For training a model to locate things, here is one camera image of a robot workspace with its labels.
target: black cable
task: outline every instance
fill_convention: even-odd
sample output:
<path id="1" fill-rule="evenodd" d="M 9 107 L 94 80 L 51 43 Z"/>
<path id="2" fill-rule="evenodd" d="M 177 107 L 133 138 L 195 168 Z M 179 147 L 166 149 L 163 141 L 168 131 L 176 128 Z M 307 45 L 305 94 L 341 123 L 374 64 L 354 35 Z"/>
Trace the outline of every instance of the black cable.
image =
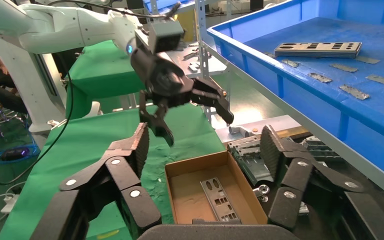
<path id="1" fill-rule="evenodd" d="M 67 121 L 65 122 L 64 126 L 62 127 L 62 130 L 59 132 L 58 136 L 56 136 L 55 140 L 51 143 L 51 145 L 46 149 L 46 151 L 41 155 L 39 156 L 36 161 L 34 161 L 26 170 L 24 170 L 22 173 L 20 173 L 17 177 L 15 177 L 14 179 L 12 179 L 11 181 L 9 182 L 0 182 L 0 185 L 9 185 L 9 184 L 12 184 L 12 183 L 15 183 L 17 180 L 19 180 L 24 174 L 26 174 L 29 170 L 31 170 L 48 152 L 49 150 L 51 150 L 51 148 L 55 145 L 55 143 L 58 141 L 58 139 L 60 139 L 61 135 L 63 134 L 63 132 L 66 130 L 67 128 L 67 125 L 69 124 L 69 121 L 72 117 L 72 113 L 73 113 L 73 106 L 74 106 L 74 97 L 73 97 L 73 82 L 72 82 L 72 78 L 70 76 L 70 73 L 68 71 L 68 68 L 67 68 L 67 65 L 66 65 L 66 62 L 64 61 L 64 59 L 58 54 L 58 57 L 60 58 L 61 60 L 61 65 L 62 67 L 64 68 L 64 70 L 67 72 L 67 76 L 68 76 L 68 82 L 70 84 L 70 90 L 71 90 L 71 104 L 70 104 L 70 112 L 68 114 L 68 117 L 67 117 Z"/>
<path id="2" fill-rule="evenodd" d="M 110 6 L 103 6 L 103 5 L 99 5 L 99 4 L 95 4 L 95 3 L 90 3 L 90 2 L 85 2 L 85 1 L 79 1 L 79 0 L 58 0 L 58 1 L 50 2 L 47 5 L 48 6 L 52 6 L 52 5 L 59 4 L 59 3 L 84 4 L 84 5 L 89 5 L 89 6 L 93 6 L 93 7 L 97 7 L 97 8 L 101 8 L 101 9 L 113 10 L 114 12 L 119 12 L 119 13 L 122 13 L 122 14 L 125 14 L 125 15 L 131 15 L 131 16 L 135 16 L 135 17 L 138 17 L 138 18 L 158 19 L 158 18 L 166 18 L 167 17 L 167 15 L 165 15 L 165 14 L 148 15 L 148 14 L 133 13 L 133 12 L 129 12 L 129 11 L 126 11 L 126 10 L 120 10 L 120 9 L 117 9 L 117 8 L 113 8 L 113 7 L 110 7 Z"/>

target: brown cardboard box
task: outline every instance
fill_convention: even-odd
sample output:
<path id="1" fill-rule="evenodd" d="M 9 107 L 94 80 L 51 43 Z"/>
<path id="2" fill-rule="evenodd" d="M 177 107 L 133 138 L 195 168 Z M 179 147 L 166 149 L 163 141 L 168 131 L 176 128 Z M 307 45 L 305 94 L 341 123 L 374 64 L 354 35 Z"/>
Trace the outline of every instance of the brown cardboard box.
<path id="1" fill-rule="evenodd" d="M 201 181 L 217 177 L 242 224 L 267 224 L 267 216 L 241 169 L 227 151 L 165 166 L 168 195 L 176 224 L 192 219 L 216 221 Z"/>

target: white circular joint cap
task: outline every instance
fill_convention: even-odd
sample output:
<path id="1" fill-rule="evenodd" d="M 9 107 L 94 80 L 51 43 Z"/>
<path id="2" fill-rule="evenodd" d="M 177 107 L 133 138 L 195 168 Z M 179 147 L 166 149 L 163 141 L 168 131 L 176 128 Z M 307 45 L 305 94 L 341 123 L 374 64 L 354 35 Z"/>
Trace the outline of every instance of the white circular joint cap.
<path id="1" fill-rule="evenodd" d="M 71 185 L 73 185 L 73 184 L 75 184 L 77 181 L 75 180 L 75 179 L 70 179 L 70 180 L 68 180 L 66 183 L 65 183 L 65 185 L 67 185 L 67 186 L 71 186 Z"/>
<path id="2" fill-rule="evenodd" d="M 136 198 L 137 196 L 139 196 L 141 194 L 141 191 L 139 190 L 133 190 L 130 192 L 130 197 L 132 198 Z"/>
<path id="3" fill-rule="evenodd" d="M 116 165 L 116 164 L 119 164 L 119 163 L 120 163 L 120 160 L 118 160 L 118 159 L 115 159 L 115 160 L 111 161 L 111 164 L 113 164 L 113 165 Z"/>

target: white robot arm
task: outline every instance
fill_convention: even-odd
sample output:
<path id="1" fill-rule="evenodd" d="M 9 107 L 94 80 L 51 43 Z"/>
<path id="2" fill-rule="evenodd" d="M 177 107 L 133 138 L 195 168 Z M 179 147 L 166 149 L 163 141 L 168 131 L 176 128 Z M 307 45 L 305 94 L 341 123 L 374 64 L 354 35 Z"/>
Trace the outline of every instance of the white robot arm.
<path id="1" fill-rule="evenodd" d="M 15 5 L 0 0 L 0 36 L 18 39 L 30 53 L 47 54 L 113 40 L 122 50 L 142 27 L 136 16 L 110 10 L 108 14 L 80 7 Z"/>

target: green tablecloth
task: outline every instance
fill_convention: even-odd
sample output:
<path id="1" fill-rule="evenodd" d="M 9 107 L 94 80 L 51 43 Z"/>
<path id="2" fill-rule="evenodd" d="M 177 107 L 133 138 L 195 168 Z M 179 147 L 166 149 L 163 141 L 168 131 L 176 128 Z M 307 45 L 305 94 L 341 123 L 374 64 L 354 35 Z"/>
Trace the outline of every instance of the green tablecloth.
<path id="1" fill-rule="evenodd" d="M 150 132 L 149 153 L 141 181 L 160 210 L 163 223 L 173 223 L 164 166 L 225 148 L 198 106 L 187 104 L 173 108 L 165 119 L 173 131 L 174 146 L 169 148 L 164 139 Z M 0 240 L 29 239 L 60 182 L 99 160 L 112 141 L 130 137 L 138 123 L 137 109 L 71 121 L 57 144 L 33 168 L 2 229 Z M 60 129 L 51 131 L 45 149 Z M 106 240 L 130 239 L 116 205 L 111 203 L 91 222 L 87 236 L 98 239 L 97 235 L 114 230 L 119 232 Z"/>
<path id="2" fill-rule="evenodd" d="M 102 98 L 137 93 L 144 88 L 130 59 L 113 41 L 87 46 L 70 69 L 73 83 L 74 108 L 72 118 L 89 113 L 92 101 Z M 67 91 L 67 113 L 71 91 Z"/>

